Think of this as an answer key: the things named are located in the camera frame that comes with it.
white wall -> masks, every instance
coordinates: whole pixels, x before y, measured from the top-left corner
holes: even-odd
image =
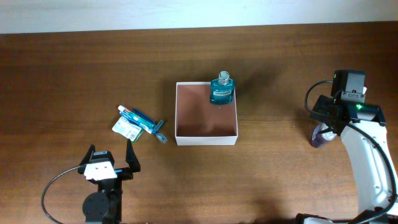
[[[0,0],[0,33],[398,20],[398,0]]]

brown wooden surface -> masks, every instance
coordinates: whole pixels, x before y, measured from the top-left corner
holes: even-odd
[[[164,145],[144,133],[142,171],[123,183],[125,223],[238,223],[312,213],[356,215],[358,199],[340,139],[314,149],[304,110],[308,88],[336,69],[367,73],[367,102],[380,104],[398,164],[398,23],[0,35],[0,223],[51,223],[40,195],[78,165],[89,145],[125,166],[126,139],[112,132],[117,105],[167,119]],[[235,146],[178,147],[175,83],[236,80]],[[310,96],[329,94],[331,85]],[[96,191],[76,172],[46,196],[49,212],[83,223]]]

cardboard box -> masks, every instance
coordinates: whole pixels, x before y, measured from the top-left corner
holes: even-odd
[[[178,82],[175,140],[179,146],[234,145],[238,138],[236,93],[232,103],[212,105],[210,82]]]

cable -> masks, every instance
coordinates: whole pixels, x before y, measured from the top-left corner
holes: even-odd
[[[307,94],[305,95],[305,99],[304,99],[304,107],[305,107],[305,109],[307,109],[310,113],[315,113],[317,115],[324,116],[324,117],[330,118],[330,119],[332,119],[334,121],[337,121],[337,122],[339,122],[339,123],[341,123],[341,124],[343,124],[345,126],[348,126],[348,127],[352,128],[352,129],[354,129],[355,131],[359,132],[360,134],[362,134],[364,137],[369,139],[372,144],[374,144],[376,149],[379,151],[381,157],[383,158],[384,163],[386,164],[386,167],[387,167],[387,170],[388,170],[388,173],[389,173],[389,177],[390,177],[390,181],[391,181],[391,188],[392,188],[390,203],[388,204],[388,206],[386,208],[383,208],[382,210],[380,210],[378,212],[375,212],[374,215],[372,215],[371,217],[365,218],[364,220],[358,220],[356,222],[348,222],[348,224],[362,224],[362,223],[370,222],[371,220],[377,219],[377,218],[381,217],[382,215],[385,215],[394,206],[394,204],[395,204],[395,202],[397,200],[397,188],[396,188],[396,180],[395,180],[395,177],[394,177],[394,172],[392,170],[391,164],[390,164],[390,162],[388,160],[388,157],[387,157],[386,153],[382,150],[382,148],[379,145],[379,143],[377,143],[377,141],[374,140],[366,132],[364,132],[363,130],[357,128],[356,126],[354,126],[354,125],[352,125],[350,123],[347,123],[345,121],[340,121],[340,120],[338,120],[335,117],[332,117],[330,115],[321,114],[321,113],[318,113],[318,112],[310,110],[310,108],[308,107],[308,104],[307,104],[308,95],[310,94],[312,89],[314,89],[317,85],[320,85],[322,83],[333,83],[333,81],[324,80],[324,81],[320,81],[320,82],[314,84],[313,86],[311,86],[311,88],[307,91]],[[341,92],[341,90],[337,91],[335,93],[335,95],[333,96],[334,100],[336,99],[337,94],[339,92]]]
[[[48,213],[47,209],[45,209],[45,206],[44,206],[44,196],[45,196],[45,193],[47,192],[47,190],[49,189],[49,187],[50,187],[58,178],[60,178],[62,175],[66,174],[66,173],[69,173],[70,171],[73,171],[73,170],[78,169],[78,168],[80,168],[80,167],[84,167],[84,166],[76,166],[76,167],[74,167],[74,168],[71,168],[71,169],[68,169],[68,170],[66,170],[66,171],[63,171],[63,172],[62,172],[61,174],[59,174],[58,176],[54,177],[54,179],[52,179],[52,180],[47,184],[47,186],[45,186],[45,188],[44,188],[44,190],[43,190],[43,193],[42,193],[42,209],[43,209],[43,212],[45,213],[45,215],[46,215],[49,219],[51,219],[51,221],[53,221],[53,222],[55,222],[55,223],[63,224],[62,222],[60,222],[60,221],[54,219],[54,217],[52,217],[52,216]]]

teal bottle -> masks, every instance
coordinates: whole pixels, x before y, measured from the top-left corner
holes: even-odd
[[[225,105],[232,102],[235,92],[235,81],[229,78],[228,72],[220,72],[218,79],[211,81],[210,85],[210,103]]]

